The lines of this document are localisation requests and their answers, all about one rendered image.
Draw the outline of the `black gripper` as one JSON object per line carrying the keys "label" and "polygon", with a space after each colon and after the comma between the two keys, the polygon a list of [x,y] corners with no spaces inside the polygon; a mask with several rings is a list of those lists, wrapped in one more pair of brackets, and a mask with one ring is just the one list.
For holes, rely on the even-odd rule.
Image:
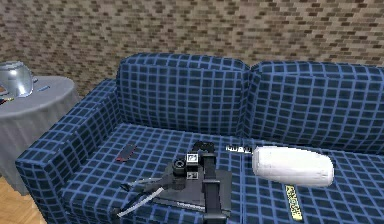
{"label": "black gripper", "polygon": [[130,189],[138,184],[150,184],[161,180],[161,186],[155,190],[141,190],[134,197],[129,199],[120,207],[111,210],[113,218],[122,218],[140,207],[144,206],[155,197],[159,196],[164,189],[183,190],[186,186],[186,161],[184,159],[174,160],[165,170],[162,178],[145,178],[133,182],[123,183],[120,188],[129,192]]}

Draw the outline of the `blue checked sofa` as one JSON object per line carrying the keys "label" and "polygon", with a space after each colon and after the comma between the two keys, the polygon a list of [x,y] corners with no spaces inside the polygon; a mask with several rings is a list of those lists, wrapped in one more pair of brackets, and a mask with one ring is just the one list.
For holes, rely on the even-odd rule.
{"label": "blue checked sofa", "polygon": [[[123,183],[160,176],[197,141],[232,173],[228,224],[384,224],[384,68],[305,61],[254,66],[230,58],[139,53],[101,82],[17,159],[47,224],[202,224],[197,211],[149,203],[122,217]],[[126,162],[116,157],[137,148]],[[326,188],[254,175],[227,145],[297,147],[328,156]]]}

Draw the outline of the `black and white remote control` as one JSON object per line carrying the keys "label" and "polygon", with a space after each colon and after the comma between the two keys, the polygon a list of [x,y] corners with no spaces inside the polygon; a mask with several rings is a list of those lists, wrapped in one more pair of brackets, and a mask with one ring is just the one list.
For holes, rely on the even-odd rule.
{"label": "black and white remote control", "polygon": [[253,152],[252,147],[237,146],[237,145],[227,145],[225,149],[226,151],[244,153],[244,154],[252,154]]}

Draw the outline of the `round table with grey cloth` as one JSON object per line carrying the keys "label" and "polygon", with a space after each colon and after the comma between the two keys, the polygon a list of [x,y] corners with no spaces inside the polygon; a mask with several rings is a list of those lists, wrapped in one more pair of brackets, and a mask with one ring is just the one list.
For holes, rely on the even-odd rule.
{"label": "round table with grey cloth", "polygon": [[[37,91],[50,86],[45,91]],[[21,196],[28,194],[16,159],[80,100],[75,83],[63,76],[38,76],[32,94],[0,105],[0,174]]]}

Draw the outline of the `white pillow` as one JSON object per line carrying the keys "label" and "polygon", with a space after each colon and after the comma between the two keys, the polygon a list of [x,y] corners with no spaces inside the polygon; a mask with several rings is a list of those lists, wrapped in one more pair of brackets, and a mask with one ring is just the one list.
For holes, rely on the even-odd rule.
{"label": "white pillow", "polygon": [[334,166],[328,156],[291,147],[257,147],[252,154],[252,170],[270,181],[304,187],[328,187],[334,180]]}

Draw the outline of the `yellow and black flat strip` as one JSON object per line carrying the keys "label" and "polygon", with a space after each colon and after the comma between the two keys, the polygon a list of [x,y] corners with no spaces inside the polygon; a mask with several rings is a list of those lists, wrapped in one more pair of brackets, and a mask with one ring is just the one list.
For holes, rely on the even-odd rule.
{"label": "yellow and black flat strip", "polygon": [[298,222],[303,221],[302,211],[299,205],[298,197],[296,194],[295,187],[292,185],[286,185],[285,191],[288,199],[289,209],[291,217]]}

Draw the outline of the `silver kettle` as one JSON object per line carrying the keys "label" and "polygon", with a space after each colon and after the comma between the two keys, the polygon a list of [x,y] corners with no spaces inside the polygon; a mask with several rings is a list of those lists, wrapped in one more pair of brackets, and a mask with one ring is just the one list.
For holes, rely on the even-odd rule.
{"label": "silver kettle", "polygon": [[32,94],[34,78],[21,61],[0,62],[0,96],[22,98]]}

